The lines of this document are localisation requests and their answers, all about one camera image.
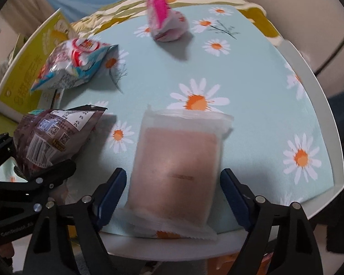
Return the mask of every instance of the beige wall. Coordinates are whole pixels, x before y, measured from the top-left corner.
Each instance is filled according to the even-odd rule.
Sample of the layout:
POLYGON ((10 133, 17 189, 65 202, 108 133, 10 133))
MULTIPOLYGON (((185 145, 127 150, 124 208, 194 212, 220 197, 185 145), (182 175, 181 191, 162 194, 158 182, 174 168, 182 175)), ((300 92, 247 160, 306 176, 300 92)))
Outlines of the beige wall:
POLYGON ((0 15, 0 63, 13 50, 17 37, 18 35, 0 15))
MULTIPOLYGON (((344 8, 338 0, 249 0, 263 6, 285 39, 315 71, 344 37, 344 8)), ((344 90, 344 52, 318 77, 329 97, 344 90)))

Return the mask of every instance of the metal screw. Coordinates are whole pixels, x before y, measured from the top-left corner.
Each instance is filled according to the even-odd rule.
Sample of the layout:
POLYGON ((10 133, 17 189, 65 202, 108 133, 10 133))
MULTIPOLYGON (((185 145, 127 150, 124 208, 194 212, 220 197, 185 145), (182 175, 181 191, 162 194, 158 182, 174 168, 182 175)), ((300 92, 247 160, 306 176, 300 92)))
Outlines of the metal screw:
POLYGON ((81 201, 85 204, 89 203, 92 200, 92 197, 90 195, 85 195, 81 198, 81 201))
POLYGON ((295 208, 296 210, 299 210, 301 208, 301 204, 294 202, 294 203, 292 203, 292 207, 295 208))
POLYGON ((41 205, 40 203, 35 203, 35 204, 33 205, 33 210, 34 210, 36 213, 41 212, 41 210, 42 210, 42 205, 41 205))
POLYGON ((54 201, 49 201, 49 202, 46 203, 46 208, 47 209, 51 209, 54 205, 55 205, 54 201))
POLYGON ((263 196, 257 196, 256 198, 255 198, 255 200, 259 203, 259 204, 263 204, 263 203, 265 203, 265 201, 266 201, 266 199, 263 197, 263 196))

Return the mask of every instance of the snack bag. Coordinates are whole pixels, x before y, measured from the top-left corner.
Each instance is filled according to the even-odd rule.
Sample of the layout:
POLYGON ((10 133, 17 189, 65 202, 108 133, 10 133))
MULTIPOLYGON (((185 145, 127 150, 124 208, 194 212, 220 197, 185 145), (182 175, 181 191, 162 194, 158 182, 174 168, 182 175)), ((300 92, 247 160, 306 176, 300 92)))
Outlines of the snack bag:
POLYGON ((66 111, 35 110, 23 116, 13 141, 24 178, 78 153, 105 110, 85 105, 66 111))
POLYGON ((146 3, 150 33, 155 40, 177 40, 188 30, 186 17, 172 10, 166 0, 147 0, 146 3))
POLYGON ((60 43, 43 65, 30 91, 69 89, 89 82, 111 45, 74 38, 60 43))
POLYGON ((134 230, 215 239, 206 225, 232 116, 148 109, 143 117, 125 208, 134 230))

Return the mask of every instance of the brown snack bag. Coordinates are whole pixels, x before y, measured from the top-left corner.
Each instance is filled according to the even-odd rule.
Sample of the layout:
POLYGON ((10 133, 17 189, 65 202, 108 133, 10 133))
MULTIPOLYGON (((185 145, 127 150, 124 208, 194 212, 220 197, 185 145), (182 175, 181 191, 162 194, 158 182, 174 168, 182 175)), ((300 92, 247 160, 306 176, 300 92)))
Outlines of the brown snack bag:
POLYGON ((24 178, 72 158, 86 142, 106 108, 85 105, 70 110, 35 110, 23 116, 13 140, 24 178))

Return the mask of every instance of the pink and white snack bag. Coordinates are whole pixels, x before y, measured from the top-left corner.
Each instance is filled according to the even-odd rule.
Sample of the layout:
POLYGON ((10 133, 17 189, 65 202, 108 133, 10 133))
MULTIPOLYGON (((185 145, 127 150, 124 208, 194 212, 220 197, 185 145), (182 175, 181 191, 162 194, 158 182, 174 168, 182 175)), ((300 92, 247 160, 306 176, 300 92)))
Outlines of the pink and white snack bag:
POLYGON ((147 0, 147 18, 152 37, 167 42, 179 39, 188 29, 186 17, 166 0, 147 0))

